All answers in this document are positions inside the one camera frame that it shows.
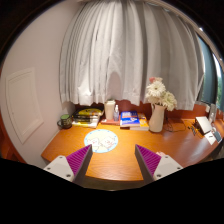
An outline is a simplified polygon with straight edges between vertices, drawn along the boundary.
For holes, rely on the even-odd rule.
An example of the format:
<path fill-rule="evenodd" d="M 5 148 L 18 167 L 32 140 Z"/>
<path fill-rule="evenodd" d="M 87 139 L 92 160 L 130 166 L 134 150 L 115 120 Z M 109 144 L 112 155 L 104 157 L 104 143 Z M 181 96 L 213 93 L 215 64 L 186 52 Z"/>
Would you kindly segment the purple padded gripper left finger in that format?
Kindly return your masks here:
<path fill-rule="evenodd" d="M 81 185 L 92 154 L 92 146 L 87 145 L 67 157 L 59 155 L 44 170 L 77 185 Z"/>

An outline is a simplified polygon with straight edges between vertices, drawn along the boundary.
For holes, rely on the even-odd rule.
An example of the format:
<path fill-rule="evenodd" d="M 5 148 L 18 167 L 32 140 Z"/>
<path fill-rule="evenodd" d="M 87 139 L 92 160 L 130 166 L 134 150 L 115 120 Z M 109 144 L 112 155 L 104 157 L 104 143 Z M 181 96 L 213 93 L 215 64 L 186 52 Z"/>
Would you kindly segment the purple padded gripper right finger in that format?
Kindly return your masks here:
<path fill-rule="evenodd" d="M 182 169 L 169 155 L 160 156 L 140 145 L 135 145 L 135 156 L 146 184 Z"/>

